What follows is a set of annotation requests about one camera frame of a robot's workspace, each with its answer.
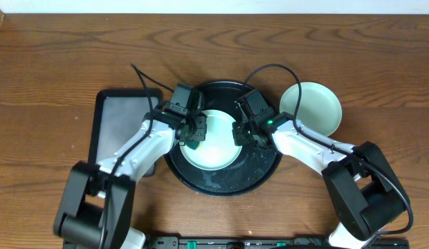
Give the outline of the green sponge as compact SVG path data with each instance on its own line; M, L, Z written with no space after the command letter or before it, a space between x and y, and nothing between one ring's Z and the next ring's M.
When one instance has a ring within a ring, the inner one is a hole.
M192 150L197 150L201 145L201 141L187 141L186 146Z

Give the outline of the light green plate front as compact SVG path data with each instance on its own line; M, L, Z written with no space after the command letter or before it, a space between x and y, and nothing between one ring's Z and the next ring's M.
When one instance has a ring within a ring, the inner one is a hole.
M343 110L337 96L327 87L315 82L301 82L301 102L297 119L308 128L330 136L337 130Z

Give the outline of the light green plate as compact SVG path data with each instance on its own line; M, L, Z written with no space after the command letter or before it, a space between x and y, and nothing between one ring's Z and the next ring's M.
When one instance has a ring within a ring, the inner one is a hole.
M327 87L315 82L301 82L301 102L297 119L308 128L330 136L337 130L343 110L337 96Z
M242 146L237 146L232 135L235 119L219 110L204 110L207 119L206 139L193 149L181 146L184 158L194 167L215 171L232 164L239 156Z

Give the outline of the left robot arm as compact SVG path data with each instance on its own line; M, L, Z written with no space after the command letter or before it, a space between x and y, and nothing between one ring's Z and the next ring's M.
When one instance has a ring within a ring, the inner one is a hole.
M131 227L136 184L177 144L206 138L206 115L147 113L140 129L118 151L96 164L76 163L53 224L55 235L82 248L141 248Z

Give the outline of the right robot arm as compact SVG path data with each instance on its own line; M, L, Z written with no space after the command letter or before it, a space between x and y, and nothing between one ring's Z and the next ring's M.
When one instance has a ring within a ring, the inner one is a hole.
M246 117L233 123L232 134L236 145L276 149L322 176L340 220L329 235L330 246L368 248L386 234L388 223L412 211L403 186L372 142L358 147L337 142L286 112Z

